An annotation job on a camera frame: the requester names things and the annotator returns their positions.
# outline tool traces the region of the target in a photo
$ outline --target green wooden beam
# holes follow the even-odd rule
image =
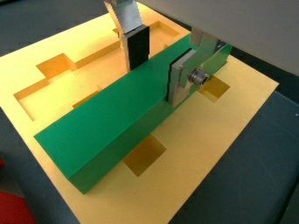
[[[166,101],[169,69],[189,48],[190,36],[157,54],[35,136],[82,193],[89,192],[174,112],[175,108]],[[228,49],[221,54],[219,64],[226,63],[229,54]]]

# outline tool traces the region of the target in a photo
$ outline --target red object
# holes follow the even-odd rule
[[[0,167],[6,165],[5,160],[0,158]]]
[[[35,224],[25,199],[9,192],[0,192],[0,224]]]

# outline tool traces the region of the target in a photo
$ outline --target yellow surface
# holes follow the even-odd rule
[[[154,55],[189,32],[143,5],[141,11],[151,25]],[[81,223],[167,223],[277,83],[229,57],[214,85],[191,96],[154,131],[166,150],[153,165],[138,177],[121,162],[82,195],[34,135],[126,74],[114,30],[106,15],[0,58],[0,107]]]

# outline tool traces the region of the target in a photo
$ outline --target dark floor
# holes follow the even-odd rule
[[[0,56],[106,11],[102,0],[19,0],[0,4]],[[281,85],[173,223],[277,223],[298,181],[299,109],[294,102],[299,103],[299,78],[240,49],[233,55]],[[3,111],[0,153],[38,222],[78,223]]]

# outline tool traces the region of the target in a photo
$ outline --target green rectangular bar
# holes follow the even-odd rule
[[[82,193],[99,182],[174,112],[175,108],[166,101],[169,69],[189,48],[190,36],[157,54],[35,136]]]

